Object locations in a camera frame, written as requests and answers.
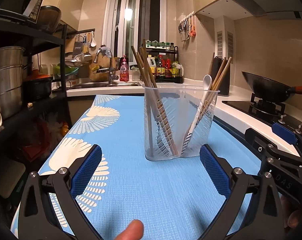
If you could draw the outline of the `person's left hand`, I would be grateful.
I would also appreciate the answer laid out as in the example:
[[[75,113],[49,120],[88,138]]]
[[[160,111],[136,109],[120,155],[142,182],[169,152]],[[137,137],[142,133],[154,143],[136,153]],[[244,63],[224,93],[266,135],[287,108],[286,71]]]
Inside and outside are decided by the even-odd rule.
[[[115,240],[140,240],[144,234],[144,224],[138,220],[132,220],[130,224],[123,230]]]

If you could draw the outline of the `person's right hand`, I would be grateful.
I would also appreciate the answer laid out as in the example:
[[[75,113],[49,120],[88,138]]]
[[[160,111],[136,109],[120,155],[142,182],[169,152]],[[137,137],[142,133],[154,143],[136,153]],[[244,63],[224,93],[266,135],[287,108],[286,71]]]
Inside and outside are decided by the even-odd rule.
[[[291,198],[281,195],[283,209],[285,239],[302,239],[302,205]]]

